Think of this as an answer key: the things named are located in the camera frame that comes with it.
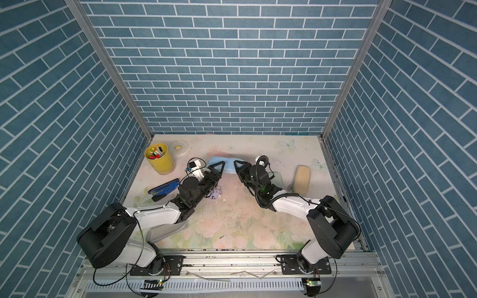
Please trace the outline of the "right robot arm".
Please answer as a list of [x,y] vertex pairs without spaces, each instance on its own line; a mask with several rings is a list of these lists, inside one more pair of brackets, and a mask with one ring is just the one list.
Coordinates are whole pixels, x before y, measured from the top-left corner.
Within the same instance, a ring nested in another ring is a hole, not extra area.
[[310,199],[276,186],[266,166],[267,162],[252,165],[246,161],[234,161],[239,180],[261,208],[295,216],[304,220],[313,231],[314,237],[297,255],[300,266],[310,268],[324,258],[341,258],[360,236],[357,221],[332,196]]

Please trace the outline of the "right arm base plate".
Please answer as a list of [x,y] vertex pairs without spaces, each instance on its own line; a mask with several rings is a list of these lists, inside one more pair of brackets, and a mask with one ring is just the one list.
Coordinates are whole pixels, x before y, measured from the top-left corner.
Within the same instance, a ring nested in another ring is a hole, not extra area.
[[305,260],[301,254],[297,255],[277,255],[275,257],[281,266],[282,274],[331,274],[329,259],[323,258],[315,264],[311,264]]

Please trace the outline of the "beige umbrella case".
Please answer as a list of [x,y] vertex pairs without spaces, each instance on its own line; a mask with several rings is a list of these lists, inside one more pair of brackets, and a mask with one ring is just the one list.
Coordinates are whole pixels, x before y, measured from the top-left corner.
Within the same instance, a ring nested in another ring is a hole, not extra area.
[[311,169],[308,166],[299,165],[296,169],[292,190],[301,196],[307,195],[311,180]]

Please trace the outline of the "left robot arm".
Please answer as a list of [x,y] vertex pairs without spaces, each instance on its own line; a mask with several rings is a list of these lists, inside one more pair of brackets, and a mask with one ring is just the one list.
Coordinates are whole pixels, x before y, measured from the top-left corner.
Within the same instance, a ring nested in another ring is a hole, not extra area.
[[195,212],[195,207],[218,185],[226,162],[208,166],[201,180],[187,177],[179,193],[161,206],[134,208],[115,202],[103,210],[77,236],[77,242],[93,268],[111,263],[132,264],[151,275],[165,268],[163,253],[152,242],[132,240],[134,233],[163,225],[180,226]]

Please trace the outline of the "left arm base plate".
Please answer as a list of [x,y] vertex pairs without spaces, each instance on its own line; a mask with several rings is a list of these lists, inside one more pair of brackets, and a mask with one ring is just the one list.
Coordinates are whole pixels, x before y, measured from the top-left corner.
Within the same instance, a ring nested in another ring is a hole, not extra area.
[[185,257],[182,255],[166,255],[155,258],[147,267],[133,266],[130,269],[131,276],[179,276]]

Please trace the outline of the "mint green umbrella case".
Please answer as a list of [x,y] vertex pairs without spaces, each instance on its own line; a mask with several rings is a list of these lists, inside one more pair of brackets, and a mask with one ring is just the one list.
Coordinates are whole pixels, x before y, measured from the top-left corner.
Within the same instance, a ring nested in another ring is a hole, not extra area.
[[273,185],[284,189],[283,178],[279,172],[269,172],[269,179]]

